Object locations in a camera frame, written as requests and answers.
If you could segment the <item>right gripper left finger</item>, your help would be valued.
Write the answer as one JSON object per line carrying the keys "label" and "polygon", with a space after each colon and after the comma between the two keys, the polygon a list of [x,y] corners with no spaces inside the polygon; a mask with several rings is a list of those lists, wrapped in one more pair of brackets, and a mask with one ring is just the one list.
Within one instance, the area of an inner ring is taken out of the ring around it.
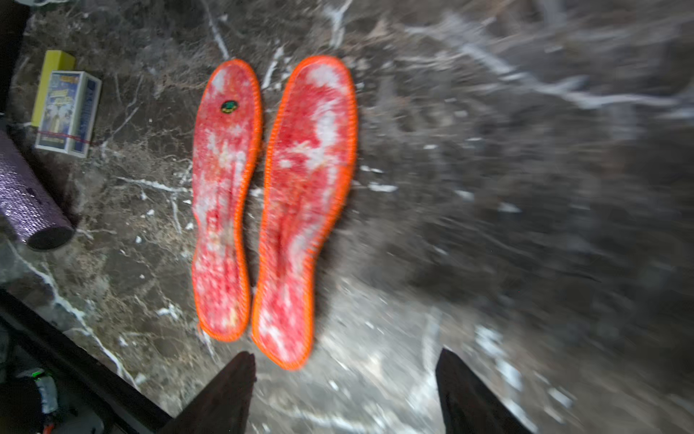
{"label": "right gripper left finger", "polygon": [[256,373],[255,356],[238,353],[159,433],[245,433]]}

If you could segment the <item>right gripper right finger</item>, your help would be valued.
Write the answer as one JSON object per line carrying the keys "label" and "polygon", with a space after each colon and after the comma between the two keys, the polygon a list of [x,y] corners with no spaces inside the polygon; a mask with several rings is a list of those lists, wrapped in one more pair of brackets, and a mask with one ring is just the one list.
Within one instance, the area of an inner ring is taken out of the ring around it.
{"label": "right gripper right finger", "polygon": [[529,434],[516,416],[454,352],[443,348],[436,366],[447,434]]}

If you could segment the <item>red insole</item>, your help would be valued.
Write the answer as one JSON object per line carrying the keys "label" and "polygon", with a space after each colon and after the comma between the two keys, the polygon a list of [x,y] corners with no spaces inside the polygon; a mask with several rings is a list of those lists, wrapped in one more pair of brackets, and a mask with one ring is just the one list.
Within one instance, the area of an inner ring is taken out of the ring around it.
{"label": "red insole", "polygon": [[248,63],[226,61],[209,79],[193,133],[192,280],[201,329],[233,342],[249,322],[243,217],[262,141],[262,97]]}
{"label": "red insole", "polygon": [[348,68],[307,58],[290,75],[269,142],[252,338],[286,370],[314,341],[314,270],[352,185],[358,110]]}

